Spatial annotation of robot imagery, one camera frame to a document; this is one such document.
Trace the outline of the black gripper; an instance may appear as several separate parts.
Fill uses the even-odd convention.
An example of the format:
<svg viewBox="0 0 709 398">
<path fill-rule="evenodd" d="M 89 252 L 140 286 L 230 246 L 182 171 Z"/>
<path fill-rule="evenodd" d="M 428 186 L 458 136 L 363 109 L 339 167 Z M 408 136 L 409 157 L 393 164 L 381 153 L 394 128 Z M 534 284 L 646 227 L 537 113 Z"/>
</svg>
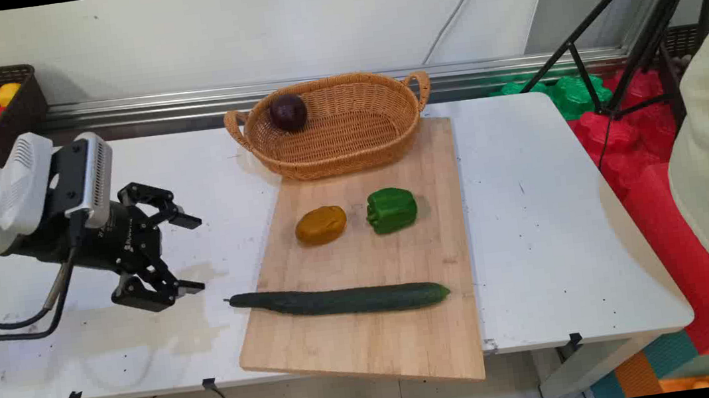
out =
<svg viewBox="0 0 709 398">
<path fill-rule="evenodd" d="M 160 312 L 176 304 L 184 295 L 206 289 L 201 281 L 177 278 L 161 260 L 162 223 L 195 230 L 202 220 L 186 214 L 174 203 L 170 190 L 131 182 L 117 193 L 121 202 L 111 201 L 109 221 L 101 228 L 80 231 L 80 246 L 73 265 L 113 271 L 119 275 L 111 294 L 113 303 Z M 157 210 L 147 216 L 139 205 Z M 45 263 L 65 263 L 70 256 L 72 223 L 63 213 L 44 216 L 35 232 L 18 237 L 5 252 L 7 256 L 34 257 Z"/>
</svg>

